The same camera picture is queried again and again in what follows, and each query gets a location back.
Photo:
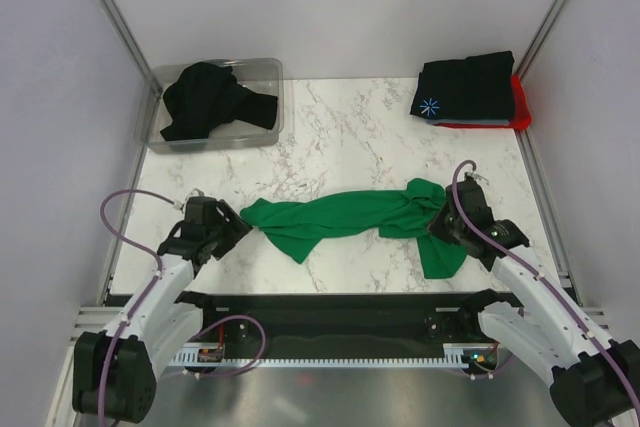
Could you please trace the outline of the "green t shirt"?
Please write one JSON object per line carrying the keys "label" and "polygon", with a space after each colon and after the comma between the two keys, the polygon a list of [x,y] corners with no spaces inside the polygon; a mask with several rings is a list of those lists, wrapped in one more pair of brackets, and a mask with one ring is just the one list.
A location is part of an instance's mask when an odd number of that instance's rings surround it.
{"label": "green t shirt", "polygon": [[309,202],[259,198],[242,209],[240,216],[298,264],[325,239],[372,229],[381,238],[414,239],[424,277],[444,280],[454,277],[467,257],[463,247],[448,244],[427,230],[445,203],[442,186],[414,178],[401,190],[341,192]]}

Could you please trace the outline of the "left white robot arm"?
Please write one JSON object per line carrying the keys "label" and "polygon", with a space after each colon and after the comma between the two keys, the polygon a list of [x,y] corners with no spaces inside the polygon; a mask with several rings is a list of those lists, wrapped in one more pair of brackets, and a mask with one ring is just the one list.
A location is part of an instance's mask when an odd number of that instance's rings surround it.
{"label": "left white robot arm", "polygon": [[219,316],[179,296],[210,260],[220,260],[251,230],[223,200],[195,196],[183,218],[152,251],[155,270],[99,332],[84,332],[74,346],[72,407],[104,425],[141,422],[158,380],[190,339],[208,340]]}

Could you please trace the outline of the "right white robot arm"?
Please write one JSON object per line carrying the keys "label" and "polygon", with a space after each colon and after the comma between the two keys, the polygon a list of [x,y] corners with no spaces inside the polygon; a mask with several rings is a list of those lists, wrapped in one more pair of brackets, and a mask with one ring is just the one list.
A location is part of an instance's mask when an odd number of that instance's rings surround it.
{"label": "right white robot arm", "polygon": [[528,238],[511,221],[496,221],[488,208],[482,225],[470,227],[453,205],[430,222],[436,238],[463,247],[507,286],[518,313],[487,289],[461,304],[458,328],[467,339],[497,341],[548,387],[556,410],[571,426],[595,426],[639,410],[639,348],[615,340],[549,280]]}

